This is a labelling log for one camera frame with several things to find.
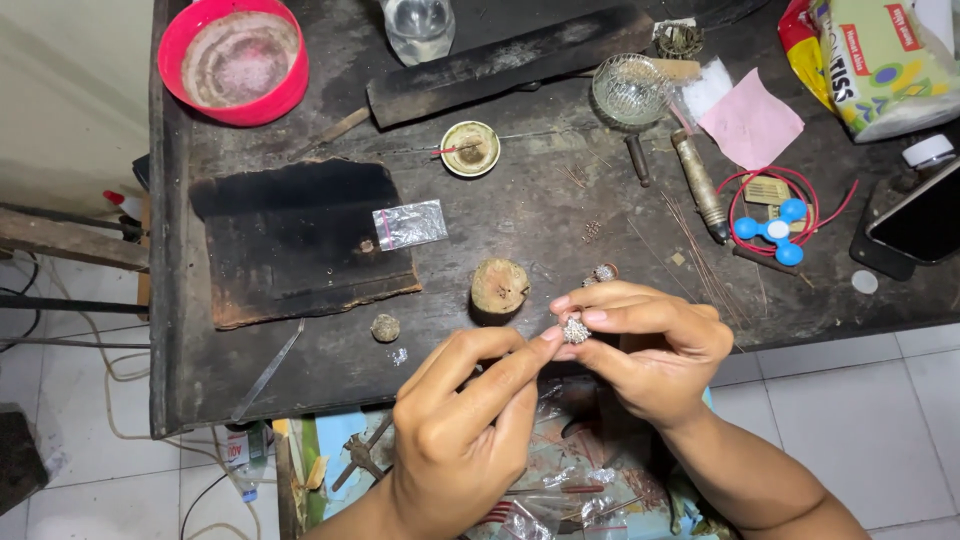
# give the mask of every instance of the fingernail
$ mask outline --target fingernail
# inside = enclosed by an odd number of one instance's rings
[[[582,318],[585,323],[599,323],[607,320],[607,312],[602,309],[584,311]]]
[[[570,305],[570,297],[562,296],[550,303],[550,310],[563,311],[569,305]]]
[[[560,330],[560,327],[550,327],[544,331],[540,337],[547,341],[556,341],[564,335],[564,331]]]

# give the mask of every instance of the hand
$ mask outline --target hand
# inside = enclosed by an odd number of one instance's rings
[[[703,408],[704,389],[733,344],[716,309],[621,281],[574,290],[550,310],[560,315],[571,306],[587,309],[581,319],[590,330],[621,334],[621,350],[588,339],[563,345],[555,359],[576,359],[595,371],[631,414],[658,429]]]
[[[452,538],[490,511],[523,474],[537,373],[563,344],[553,327],[451,335],[396,394],[396,458],[384,479],[405,537]],[[458,388],[485,359],[503,358]]]

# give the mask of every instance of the blue fidget spinner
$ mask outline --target blue fidget spinner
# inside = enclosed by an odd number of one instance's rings
[[[787,199],[780,205],[780,217],[759,224],[752,217],[741,217],[733,223],[733,233],[743,240],[760,234],[777,246],[777,260],[786,266],[796,266],[804,260],[804,249],[790,242],[790,224],[806,217],[806,204],[800,199]]]

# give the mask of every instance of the plastic bottle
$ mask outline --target plastic bottle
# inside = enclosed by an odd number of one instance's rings
[[[120,207],[128,216],[137,221],[143,221],[143,203],[139,199],[124,197],[123,195],[110,191],[104,191],[104,198]]]
[[[383,0],[387,39],[404,65],[445,57],[456,21],[450,0]]]
[[[909,186],[911,189],[937,176],[944,167],[956,160],[956,151],[944,135],[926,138],[904,150],[902,155],[906,163],[917,171],[917,180]]]
[[[256,501],[256,488],[267,472],[267,427],[263,421],[252,422],[239,426],[228,426],[228,430],[240,430],[247,436],[247,449],[250,459],[244,463],[229,465],[230,476],[240,490],[244,503]]]

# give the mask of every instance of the forearm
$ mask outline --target forearm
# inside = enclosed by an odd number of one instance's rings
[[[390,481],[388,474],[360,499],[308,530],[300,540],[407,540],[389,502]]]
[[[814,522],[826,519],[835,527],[862,532],[797,460],[706,406],[688,422],[660,432],[704,497],[748,540],[783,534],[784,527],[795,528],[792,524],[813,514]]]

